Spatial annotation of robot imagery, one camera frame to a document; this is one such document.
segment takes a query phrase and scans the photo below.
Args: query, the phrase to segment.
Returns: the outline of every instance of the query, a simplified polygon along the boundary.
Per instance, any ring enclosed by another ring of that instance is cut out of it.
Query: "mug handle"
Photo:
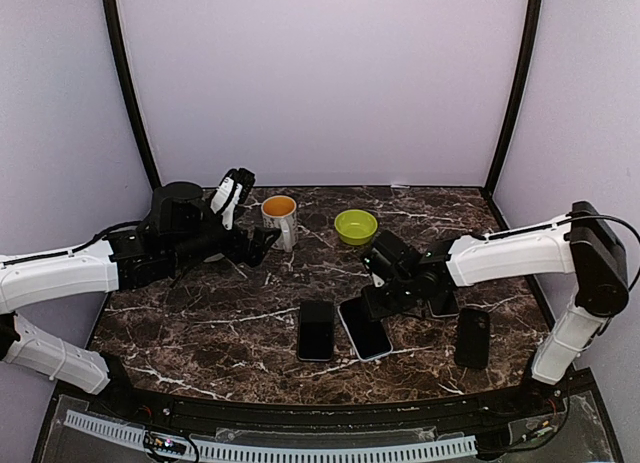
[[[280,221],[280,229],[282,230],[282,246],[284,251],[291,253],[293,251],[293,235],[291,234],[291,227],[284,218]]]

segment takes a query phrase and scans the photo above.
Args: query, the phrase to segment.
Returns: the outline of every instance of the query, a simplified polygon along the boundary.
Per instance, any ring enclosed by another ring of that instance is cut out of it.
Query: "zip tie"
[[[60,345],[62,347],[62,359],[60,360],[60,364],[58,364],[56,370],[49,376],[49,381],[55,380],[64,364],[67,362],[67,348],[64,346],[64,341],[62,341],[62,338],[58,338],[58,341],[60,342]]]

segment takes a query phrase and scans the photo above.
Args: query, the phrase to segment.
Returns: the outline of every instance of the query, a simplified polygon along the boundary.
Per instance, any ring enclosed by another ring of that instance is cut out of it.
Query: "white cable tray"
[[[142,445],[145,430],[142,428],[103,420],[73,410],[67,411],[64,425],[120,446],[145,451]],[[171,437],[175,441],[179,440],[187,446],[187,452],[182,457],[156,450],[158,454],[166,454],[183,461],[195,460],[193,448],[184,438],[157,431],[154,433]],[[401,446],[334,450],[242,446],[195,438],[193,441],[200,451],[200,461],[203,463],[423,463],[474,456],[478,453],[475,436]]]

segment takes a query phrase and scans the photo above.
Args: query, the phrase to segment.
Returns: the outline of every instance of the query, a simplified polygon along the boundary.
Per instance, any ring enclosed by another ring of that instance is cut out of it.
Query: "black metal frame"
[[[144,129],[142,114],[140,113],[140,107],[138,106],[138,99],[136,98],[133,79],[131,78],[131,71],[129,70],[127,52],[122,38],[122,27],[120,25],[120,17],[118,14],[118,3],[116,0],[102,0],[102,4],[104,6],[107,30],[109,31],[109,40],[111,41],[113,61],[115,62],[118,79],[120,80],[120,89],[122,90],[124,104],[127,107],[131,130],[133,131],[133,136],[136,140],[136,145],[138,146],[138,152],[140,153],[140,159],[142,160],[144,171],[147,174],[147,179],[149,180],[151,189],[155,190],[157,187],[161,186],[160,174],[158,173],[158,167],[156,166],[153,154],[151,153],[149,139],[147,138],[147,133]]]
[[[591,370],[587,368],[572,373],[568,388],[572,395],[592,392],[614,459],[623,461],[607,409]],[[149,407],[154,416],[150,420],[146,413],[141,412],[128,420],[145,426],[153,427],[155,424],[177,432],[186,431],[201,435],[215,435],[218,428],[344,433],[428,427],[436,427],[441,435],[455,432],[482,435],[504,430],[509,421],[519,417],[490,416],[479,409],[512,398],[517,391],[518,388],[514,387],[474,395],[398,404],[292,406],[228,403],[134,390],[136,402]],[[54,423],[53,415],[61,395],[87,401],[89,410],[95,413],[117,416],[108,411],[96,397],[59,382],[49,403],[32,463],[39,463],[42,457],[44,443]]]
[[[515,129],[518,119],[518,112],[520,111],[520,104],[522,103],[524,89],[527,84],[527,76],[529,75],[529,65],[531,64],[531,56],[533,55],[533,46],[536,40],[541,6],[542,0],[529,0],[527,4],[524,30],[522,31],[522,42],[520,43],[520,53],[518,54],[518,63],[513,77],[509,103],[507,104],[507,111],[504,115],[504,121],[502,122],[502,129],[500,130],[500,137],[498,138],[496,152],[493,155],[489,175],[483,188],[490,198],[493,197],[493,193],[498,186],[498,180],[500,179],[502,168],[507,159],[509,145],[513,137],[513,130]]]

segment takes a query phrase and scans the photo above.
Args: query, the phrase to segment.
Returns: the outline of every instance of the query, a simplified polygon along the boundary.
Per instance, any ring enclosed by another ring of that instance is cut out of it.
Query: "phone screen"
[[[333,356],[333,303],[305,301],[300,305],[298,358],[329,361]]]
[[[391,342],[380,321],[369,321],[360,298],[345,301],[339,307],[340,319],[361,360],[373,360],[391,353]]]

